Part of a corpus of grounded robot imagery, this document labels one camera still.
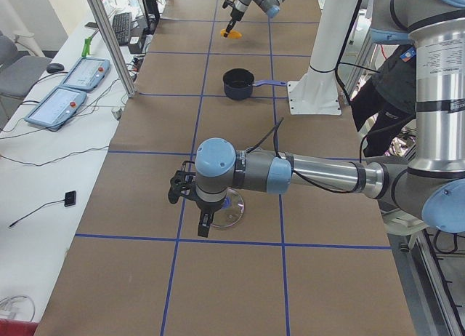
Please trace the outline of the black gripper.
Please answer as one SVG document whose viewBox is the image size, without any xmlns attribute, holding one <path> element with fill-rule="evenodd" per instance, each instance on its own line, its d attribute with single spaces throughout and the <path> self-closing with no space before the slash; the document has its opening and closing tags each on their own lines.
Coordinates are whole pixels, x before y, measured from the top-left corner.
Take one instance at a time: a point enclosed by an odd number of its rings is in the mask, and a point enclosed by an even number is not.
<svg viewBox="0 0 465 336">
<path fill-rule="evenodd" d="M 231 13 L 231 21 L 228 23 L 227 27 L 225 28 L 224 37 L 228 37 L 233 30 L 236 22 L 240 22 L 244 16 L 244 13 L 235 7 L 232 9 Z"/>
<path fill-rule="evenodd" d="M 205 201 L 198 196 L 196 204 L 201 211 L 198 223 L 198 236 L 209 236 L 210 227 L 214 220 L 214 214 L 223 207 L 224 202 L 225 197 L 218 201 Z"/>
</svg>

